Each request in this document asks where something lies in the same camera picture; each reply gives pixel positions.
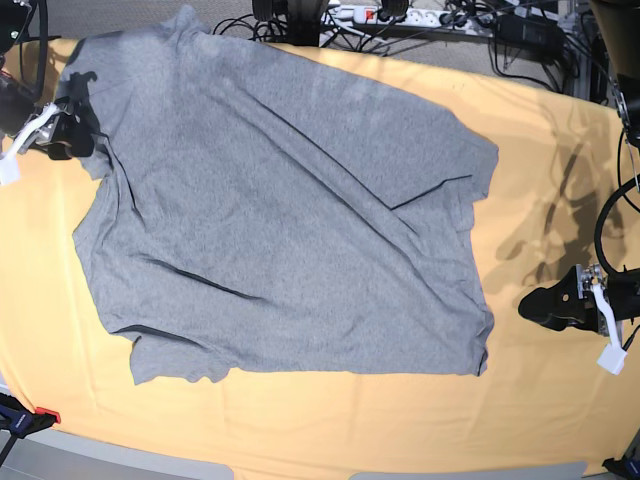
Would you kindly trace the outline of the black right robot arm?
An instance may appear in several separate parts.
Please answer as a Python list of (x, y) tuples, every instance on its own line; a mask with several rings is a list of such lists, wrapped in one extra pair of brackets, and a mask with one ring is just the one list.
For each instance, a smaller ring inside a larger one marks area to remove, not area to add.
[(1, 136), (12, 141), (5, 160), (38, 150), (52, 160), (89, 157), (94, 134), (80, 104), (68, 96), (51, 98), (48, 3), (1, 3)]

